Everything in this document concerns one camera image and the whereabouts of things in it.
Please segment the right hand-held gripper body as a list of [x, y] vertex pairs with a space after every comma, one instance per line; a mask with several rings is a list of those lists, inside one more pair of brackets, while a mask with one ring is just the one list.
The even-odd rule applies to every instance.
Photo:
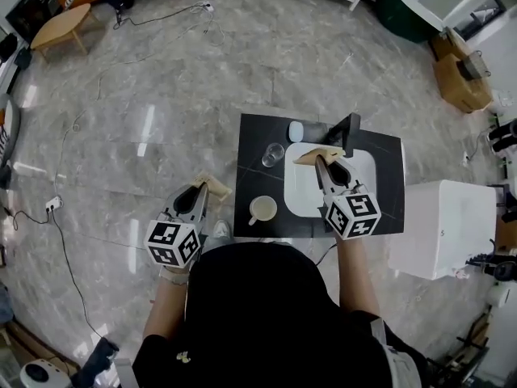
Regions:
[[372, 235], [381, 219], [376, 195], [363, 184], [323, 196], [322, 214], [328, 226], [342, 239]]

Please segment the wooden toothbrush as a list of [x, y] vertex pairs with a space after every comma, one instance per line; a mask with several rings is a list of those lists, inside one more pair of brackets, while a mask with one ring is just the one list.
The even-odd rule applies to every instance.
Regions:
[[202, 171], [192, 181], [191, 185], [199, 188], [203, 183], [208, 186], [209, 192], [214, 195], [219, 201], [226, 200], [233, 190], [219, 181], [213, 175]]
[[315, 166], [316, 158], [320, 156], [327, 165], [330, 165], [336, 160], [344, 157], [345, 154], [346, 152], [342, 148], [322, 146], [301, 155], [299, 158], [295, 159], [293, 163], [297, 165]]

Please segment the clear drinking glass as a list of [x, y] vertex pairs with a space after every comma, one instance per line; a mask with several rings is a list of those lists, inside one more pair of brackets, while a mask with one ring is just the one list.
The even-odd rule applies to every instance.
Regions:
[[284, 157], [284, 147], [280, 143], [271, 143], [262, 156], [262, 164], [266, 168], [273, 167]]

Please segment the cream ceramic mug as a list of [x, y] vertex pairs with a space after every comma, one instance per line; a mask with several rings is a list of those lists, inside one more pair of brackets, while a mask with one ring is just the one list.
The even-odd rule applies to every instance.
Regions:
[[270, 221], [277, 213], [277, 204], [270, 196], [257, 196], [250, 202], [251, 219], [248, 222], [252, 226], [257, 221]]

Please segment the person's left forearm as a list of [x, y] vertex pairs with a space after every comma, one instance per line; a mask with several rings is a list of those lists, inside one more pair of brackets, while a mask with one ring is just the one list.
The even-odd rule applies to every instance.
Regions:
[[161, 276], [154, 304], [145, 324], [143, 339], [159, 335], [172, 340], [183, 324], [186, 300], [187, 282], [173, 282]]

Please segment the person's right forearm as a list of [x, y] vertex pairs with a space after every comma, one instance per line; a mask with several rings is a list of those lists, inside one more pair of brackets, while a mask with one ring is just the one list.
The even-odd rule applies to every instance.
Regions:
[[380, 316], [362, 240], [343, 240], [337, 236], [336, 244], [340, 307], [346, 312], [364, 311]]

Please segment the white sink basin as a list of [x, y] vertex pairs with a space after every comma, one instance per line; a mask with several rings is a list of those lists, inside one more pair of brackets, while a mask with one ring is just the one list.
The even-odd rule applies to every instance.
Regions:
[[[284, 155], [284, 202], [289, 211], [298, 217], [321, 215], [318, 208], [323, 206], [323, 193], [318, 187], [314, 167], [295, 164], [303, 154], [323, 145], [314, 143], [293, 143]], [[359, 180], [369, 192], [377, 193], [376, 165], [373, 156], [364, 150], [354, 150], [354, 155], [346, 159], [357, 171]]]

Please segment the black vanity countertop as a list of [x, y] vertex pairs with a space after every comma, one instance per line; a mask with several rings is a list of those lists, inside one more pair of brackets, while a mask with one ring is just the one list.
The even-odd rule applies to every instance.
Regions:
[[[237, 178], [233, 232], [242, 238], [327, 238], [321, 217], [298, 217], [284, 202], [284, 163], [272, 168], [262, 164], [262, 156], [271, 143], [288, 148], [288, 126], [291, 119], [243, 113], [237, 151]], [[324, 144], [332, 124], [306, 121], [309, 139]], [[373, 156], [376, 165], [376, 198], [381, 219], [375, 235], [400, 234], [404, 230], [405, 175], [401, 140], [383, 133], [363, 130], [355, 136], [354, 150]], [[257, 196], [270, 196], [278, 205], [275, 217], [248, 225], [250, 202]]]

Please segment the white bathtub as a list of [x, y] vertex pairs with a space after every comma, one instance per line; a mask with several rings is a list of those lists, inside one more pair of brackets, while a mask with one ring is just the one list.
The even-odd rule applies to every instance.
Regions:
[[391, 269], [426, 280], [460, 278], [472, 258], [494, 251], [497, 193], [440, 180], [406, 188], [404, 231], [387, 237]]

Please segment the person's black shirt torso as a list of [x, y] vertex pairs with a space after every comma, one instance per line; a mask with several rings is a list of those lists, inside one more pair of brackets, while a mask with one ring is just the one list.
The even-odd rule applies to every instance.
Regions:
[[346, 312], [316, 264], [277, 242], [205, 252], [177, 335], [143, 339], [140, 388], [430, 388], [425, 357], [381, 316]]

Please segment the black bathtub faucet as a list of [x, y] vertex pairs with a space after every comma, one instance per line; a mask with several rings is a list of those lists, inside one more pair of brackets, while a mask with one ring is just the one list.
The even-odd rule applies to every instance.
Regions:
[[467, 265], [481, 268], [482, 272], [500, 282], [517, 282], [517, 255], [499, 254], [493, 239], [493, 250], [488, 254], [476, 255], [466, 261]]

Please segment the large cardboard box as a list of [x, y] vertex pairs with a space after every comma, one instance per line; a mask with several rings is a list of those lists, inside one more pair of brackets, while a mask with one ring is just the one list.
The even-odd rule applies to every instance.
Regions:
[[450, 53], [433, 65], [441, 97], [464, 113], [486, 109], [493, 101], [487, 80], [466, 80], [458, 69], [459, 61]]

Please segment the grey chair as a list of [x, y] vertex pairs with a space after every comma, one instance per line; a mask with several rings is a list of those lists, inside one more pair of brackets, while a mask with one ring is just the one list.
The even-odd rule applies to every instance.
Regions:
[[19, 135], [21, 112], [7, 93], [0, 94], [0, 168], [11, 158]]

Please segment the white round device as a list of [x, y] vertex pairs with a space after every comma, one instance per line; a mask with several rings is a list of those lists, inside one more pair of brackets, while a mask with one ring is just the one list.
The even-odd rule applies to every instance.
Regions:
[[25, 364], [19, 378], [25, 388], [73, 388], [69, 376], [44, 359]]

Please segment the oval wooden coffee table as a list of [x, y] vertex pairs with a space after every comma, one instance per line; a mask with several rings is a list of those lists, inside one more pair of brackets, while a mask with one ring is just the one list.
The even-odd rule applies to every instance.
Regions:
[[46, 61], [44, 54], [46, 49], [49, 49], [61, 42], [73, 40], [76, 42], [82, 53], [87, 55], [88, 51], [82, 43], [82, 38], [78, 33], [81, 26], [87, 20], [90, 20], [95, 27], [102, 25], [92, 13], [90, 3], [63, 11], [59, 15], [52, 17], [36, 33], [36, 36], [30, 43], [30, 49], [39, 53], [44, 61]]

